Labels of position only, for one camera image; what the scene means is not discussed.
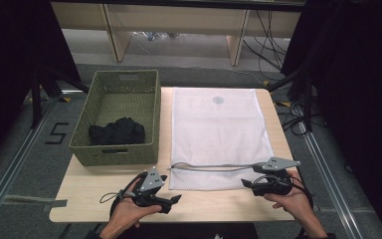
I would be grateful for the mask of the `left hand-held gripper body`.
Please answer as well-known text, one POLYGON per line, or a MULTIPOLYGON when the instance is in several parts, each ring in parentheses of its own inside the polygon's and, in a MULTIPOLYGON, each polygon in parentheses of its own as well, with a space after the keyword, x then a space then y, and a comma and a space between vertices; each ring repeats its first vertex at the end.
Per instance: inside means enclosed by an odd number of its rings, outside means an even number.
POLYGON ((170 199, 160 198, 156 193, 164 185, 166 175, 160 175, 155 167, 143 171, 135 176, 126 186, 125 194, 130 195, 133 202, 140 207, 151 205, 171 204, 170 199))

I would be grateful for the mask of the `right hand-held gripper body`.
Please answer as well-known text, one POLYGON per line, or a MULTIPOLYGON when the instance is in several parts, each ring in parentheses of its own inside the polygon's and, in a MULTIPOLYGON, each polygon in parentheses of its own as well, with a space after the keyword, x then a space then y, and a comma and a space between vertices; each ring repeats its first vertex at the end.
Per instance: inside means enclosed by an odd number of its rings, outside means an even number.
POLYGON ((253 182, 258 184, 256 188, 263 188, 266 193, 287 195, 292 189, 292 182, 287 169, 298 166, 300 166, 299 161, 271 157, 267 162, 256 163, 252 166, 254 172, 262 174, 253 182))

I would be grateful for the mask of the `white mesh laundry bag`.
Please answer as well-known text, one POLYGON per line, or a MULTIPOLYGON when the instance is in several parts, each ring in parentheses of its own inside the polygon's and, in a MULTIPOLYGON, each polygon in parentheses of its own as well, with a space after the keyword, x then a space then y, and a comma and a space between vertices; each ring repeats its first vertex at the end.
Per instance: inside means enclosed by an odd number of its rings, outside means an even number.
POLYGON ((176 88, 171 190, 233 190, 274 156, 254 89, 176 88))

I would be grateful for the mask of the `black cloth garment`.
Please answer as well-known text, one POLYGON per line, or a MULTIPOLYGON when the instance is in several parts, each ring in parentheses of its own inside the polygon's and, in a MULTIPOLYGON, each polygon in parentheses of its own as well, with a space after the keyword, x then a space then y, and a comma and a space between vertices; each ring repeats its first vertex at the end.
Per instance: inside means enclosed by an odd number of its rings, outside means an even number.
POLYGON ((145 142, 145 128, 132 118, 121 118, 106 126, 89 127, 91 145, 141 144, 145 142))

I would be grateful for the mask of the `green woven storage basket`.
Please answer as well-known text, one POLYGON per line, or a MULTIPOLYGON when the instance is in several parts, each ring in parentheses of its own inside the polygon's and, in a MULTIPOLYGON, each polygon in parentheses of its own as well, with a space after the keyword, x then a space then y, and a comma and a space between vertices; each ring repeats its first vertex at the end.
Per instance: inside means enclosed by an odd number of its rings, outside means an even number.
POLYGON ((153 164, 158 161, 161 90, 158 72, 95 73, 70 150, 84 166, 153 164), (91 145, 89 127, 132 118, 145 128, 141 144, 91 145))

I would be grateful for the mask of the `person's right hand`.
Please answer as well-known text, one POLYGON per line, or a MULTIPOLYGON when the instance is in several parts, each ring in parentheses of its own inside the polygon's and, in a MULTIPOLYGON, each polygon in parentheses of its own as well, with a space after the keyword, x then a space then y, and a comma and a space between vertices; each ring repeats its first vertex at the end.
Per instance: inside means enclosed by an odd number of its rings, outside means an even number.
POLYGON ((307 224, 314 217, 309 200, 304 192, 297 171, 288 170, 293 187, 287 195, 267 193, 264 198, 274 203, 273 208, 283 208, 301 225, 307 224))

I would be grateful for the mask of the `person's left hand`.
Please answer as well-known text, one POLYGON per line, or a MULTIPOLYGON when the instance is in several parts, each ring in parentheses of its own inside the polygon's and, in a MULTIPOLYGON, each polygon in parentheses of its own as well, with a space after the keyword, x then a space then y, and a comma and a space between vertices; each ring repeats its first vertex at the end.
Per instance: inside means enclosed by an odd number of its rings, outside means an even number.
POLYGON ((114 208, 108 223, 99 233, 99 238, 116 239, 130 227, 138 227, 141 218, 158 213, 160 210, 160 205, 137 206, 130 195, 124 194, 124 197, 114 208))

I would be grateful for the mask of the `person's dark clothing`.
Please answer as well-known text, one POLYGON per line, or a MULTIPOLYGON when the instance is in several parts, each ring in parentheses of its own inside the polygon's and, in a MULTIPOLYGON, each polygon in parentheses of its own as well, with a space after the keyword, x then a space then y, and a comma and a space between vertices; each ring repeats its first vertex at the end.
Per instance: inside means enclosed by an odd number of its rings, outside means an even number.
POLYGON ((117 239, 259 239, 253 223, 142 223, 117 239))

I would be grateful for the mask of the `black metal stand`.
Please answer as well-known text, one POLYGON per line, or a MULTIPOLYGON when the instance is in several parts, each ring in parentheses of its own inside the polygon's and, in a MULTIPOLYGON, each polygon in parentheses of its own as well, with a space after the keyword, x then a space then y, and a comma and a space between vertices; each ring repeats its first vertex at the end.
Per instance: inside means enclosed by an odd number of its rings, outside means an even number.
POLYGON ((48 97, 58 98, 62 93, 58 81, 63 81, 85 94, 90 90, 89 87, 81 82, 80 78, 72 78, 46 65, 37 65, 31 76, 31 96, 33 102, 31 128, 35 128, 42 119, 41 89, 45 91, 48 97))
POLYGON ((303 103, 302 122, 306 131, 312 131, 310 122, 312 117, 312 84, 309 67, 300 66, 293 73, 268 86, 267 90, 272 93, 286 84, 291 84, 290 89, 287 92, 288 99, 291 102, 303 103))

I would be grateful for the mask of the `black curtain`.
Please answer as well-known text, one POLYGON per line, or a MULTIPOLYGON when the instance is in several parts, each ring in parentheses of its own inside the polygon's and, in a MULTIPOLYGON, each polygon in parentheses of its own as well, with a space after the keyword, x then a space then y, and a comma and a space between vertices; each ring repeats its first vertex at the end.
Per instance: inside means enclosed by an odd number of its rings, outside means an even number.
POLYGON ((0 144, 39 64, 80 78, 51 0, 0 0, 0 144))
POLYGON ((310 70, 322 113, 382 222, 382 0, 305 0, 282 72, 295 71, 327 22, 310 70))

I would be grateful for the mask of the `grey tape strip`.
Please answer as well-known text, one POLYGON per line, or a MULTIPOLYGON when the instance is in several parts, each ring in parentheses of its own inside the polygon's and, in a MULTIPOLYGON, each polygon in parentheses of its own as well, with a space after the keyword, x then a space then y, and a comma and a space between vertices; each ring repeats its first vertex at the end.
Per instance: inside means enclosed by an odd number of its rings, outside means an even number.
POLYGON ((0 194, 0 206, 1 205, 36 205, 41 206, 43 211, 50 211, 53 208, 66 207, 68 205, 68 200, 38 196, 0 194))

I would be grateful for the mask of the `light wooden desk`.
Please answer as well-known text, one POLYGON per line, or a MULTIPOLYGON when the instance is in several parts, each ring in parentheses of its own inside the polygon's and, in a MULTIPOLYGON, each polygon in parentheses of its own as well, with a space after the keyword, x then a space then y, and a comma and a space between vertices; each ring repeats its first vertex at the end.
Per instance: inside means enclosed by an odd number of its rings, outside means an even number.
POLYGON ((300 14, 274 10, 138 6, 103 3, 75 3, 51 0, 63 29, 106 31, 114 59, 120 62, 131 34, 142 32, 223 35, 230 61, 239 64, 246 36, 290 38, 300 14))

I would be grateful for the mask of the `metal floor rail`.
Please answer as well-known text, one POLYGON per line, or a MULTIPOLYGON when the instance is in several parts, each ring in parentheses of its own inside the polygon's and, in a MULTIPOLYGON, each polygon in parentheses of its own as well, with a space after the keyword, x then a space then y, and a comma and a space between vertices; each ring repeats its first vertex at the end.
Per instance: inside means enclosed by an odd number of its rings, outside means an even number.
MULTIPOLYGON (((72 156, 69 141, 85 99, 77 90, 41 98, 42 119, 35 128, 31 128, 32 103, 24 103, 0 146, 0 194, 57 199, 72 156)), ((49 213, 36 205, 1 205, 0 227, 18 220, 48 219, 49 213)))
POLYGON ((349 239, 364 239, 364 233, 350 210, 348 203, 344 199, 313 132, 308 130, 308 126, 305 122, 301 122, 299 128, 304 131, 307 147, 313 157, 313 161, 319 171, 346 235, 349 239))

